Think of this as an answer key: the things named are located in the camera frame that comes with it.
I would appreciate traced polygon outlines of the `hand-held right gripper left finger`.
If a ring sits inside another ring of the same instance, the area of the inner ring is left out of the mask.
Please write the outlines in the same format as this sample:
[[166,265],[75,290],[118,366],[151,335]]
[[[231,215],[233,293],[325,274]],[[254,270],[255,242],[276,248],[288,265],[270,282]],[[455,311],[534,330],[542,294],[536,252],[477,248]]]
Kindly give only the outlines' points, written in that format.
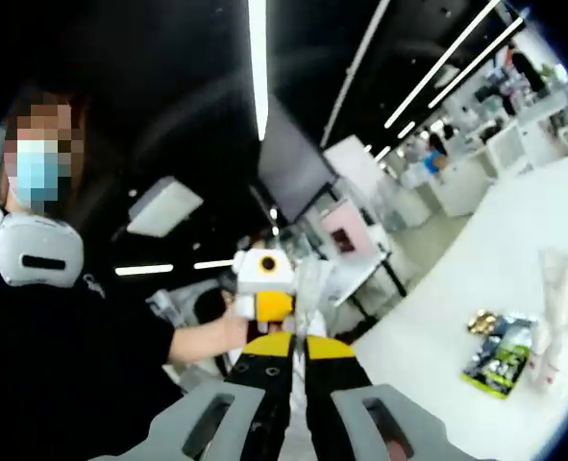
[[295,336],[249,343],[224,380],[193,389],[153,421],[149,460],[275,460],[289,423]]

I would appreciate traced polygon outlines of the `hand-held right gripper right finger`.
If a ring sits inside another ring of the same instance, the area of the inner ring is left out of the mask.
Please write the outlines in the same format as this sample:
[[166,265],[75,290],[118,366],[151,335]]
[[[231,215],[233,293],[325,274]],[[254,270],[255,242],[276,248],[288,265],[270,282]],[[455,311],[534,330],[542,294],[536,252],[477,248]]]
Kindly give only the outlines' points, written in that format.
[[388,384],[374,385],[348,345],[306,340],[307,421],[320,460],[455,460],[445,425]]

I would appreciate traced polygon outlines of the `person's left hand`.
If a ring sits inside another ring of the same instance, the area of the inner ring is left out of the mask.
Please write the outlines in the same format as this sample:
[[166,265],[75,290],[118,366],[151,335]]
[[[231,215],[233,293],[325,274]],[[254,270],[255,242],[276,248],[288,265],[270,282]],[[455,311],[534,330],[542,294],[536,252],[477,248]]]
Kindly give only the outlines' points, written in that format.
[[229,308],[217,323],[223,352],[242,349],[245,346],[249,326],[246,318],[238,315],[233,308]]

